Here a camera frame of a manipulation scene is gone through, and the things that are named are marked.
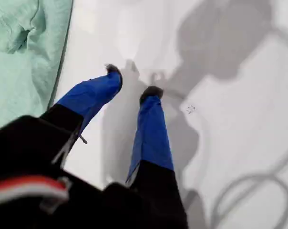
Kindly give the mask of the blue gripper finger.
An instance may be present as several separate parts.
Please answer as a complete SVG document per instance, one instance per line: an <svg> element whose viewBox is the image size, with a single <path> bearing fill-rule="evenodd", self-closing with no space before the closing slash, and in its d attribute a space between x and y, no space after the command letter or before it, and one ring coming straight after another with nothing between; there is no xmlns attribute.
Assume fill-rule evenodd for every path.
<svg viewBox="0 0 288 229"><path fill-rule="evenodd" d="M163 90L149 86L142 93L127 181L143 229L186 229L187 216L179 194L161 104Z"/></svg>
<svg viewBox="0 0 288 229"><path fill-rule="evenodd" d="M121 90L123 77L120 70L106 65L107 74L83 81L70 89L41 118L68 131L80 127L82 134L89 122L101 108L110 102Z"/></svg>

